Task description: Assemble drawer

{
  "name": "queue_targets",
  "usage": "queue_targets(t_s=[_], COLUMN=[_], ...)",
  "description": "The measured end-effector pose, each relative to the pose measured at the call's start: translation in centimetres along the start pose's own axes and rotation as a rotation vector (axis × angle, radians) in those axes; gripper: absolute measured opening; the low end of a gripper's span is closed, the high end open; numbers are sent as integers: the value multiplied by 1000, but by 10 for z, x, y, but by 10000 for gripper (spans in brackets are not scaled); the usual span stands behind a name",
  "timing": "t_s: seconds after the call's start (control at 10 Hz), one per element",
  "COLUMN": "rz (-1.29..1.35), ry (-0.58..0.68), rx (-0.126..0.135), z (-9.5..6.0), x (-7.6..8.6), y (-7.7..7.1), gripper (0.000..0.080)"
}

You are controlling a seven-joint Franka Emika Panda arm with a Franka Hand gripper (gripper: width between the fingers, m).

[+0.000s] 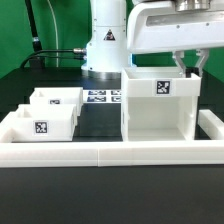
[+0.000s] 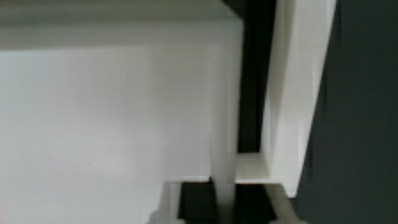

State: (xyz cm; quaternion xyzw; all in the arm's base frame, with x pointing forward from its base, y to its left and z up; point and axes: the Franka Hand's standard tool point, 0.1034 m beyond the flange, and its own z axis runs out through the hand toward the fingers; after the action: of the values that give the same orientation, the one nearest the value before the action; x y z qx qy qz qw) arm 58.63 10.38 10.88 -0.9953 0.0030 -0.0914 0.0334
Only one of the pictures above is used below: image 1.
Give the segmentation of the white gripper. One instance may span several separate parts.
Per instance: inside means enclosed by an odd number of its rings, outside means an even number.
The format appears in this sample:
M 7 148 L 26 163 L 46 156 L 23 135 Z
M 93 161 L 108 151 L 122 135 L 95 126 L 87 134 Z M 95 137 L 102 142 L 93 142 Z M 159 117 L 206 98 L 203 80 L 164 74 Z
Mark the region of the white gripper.
M 198 49 L 195 67 L 202 76 L 208 49 L 219 47 L 224 47 L 224 0 L 188 11 L 177 11 L 173 0 L 139 2 L 129 14 L 127 49 L 133 54 L 174 51 L 172 58 L 183 77 L 183 51 Z

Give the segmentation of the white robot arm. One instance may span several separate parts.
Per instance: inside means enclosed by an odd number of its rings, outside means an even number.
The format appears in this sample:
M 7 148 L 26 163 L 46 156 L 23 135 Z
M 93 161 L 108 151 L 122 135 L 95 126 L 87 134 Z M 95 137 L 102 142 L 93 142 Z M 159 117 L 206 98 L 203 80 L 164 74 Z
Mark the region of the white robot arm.
M 224 0 L 90 0 L 92 37 L 82 69 L 98 77 L 120 73 L 135 54 L 170 52 L 181 73 L 188 50 L 201 69 L 211 48 L 224 47 Z

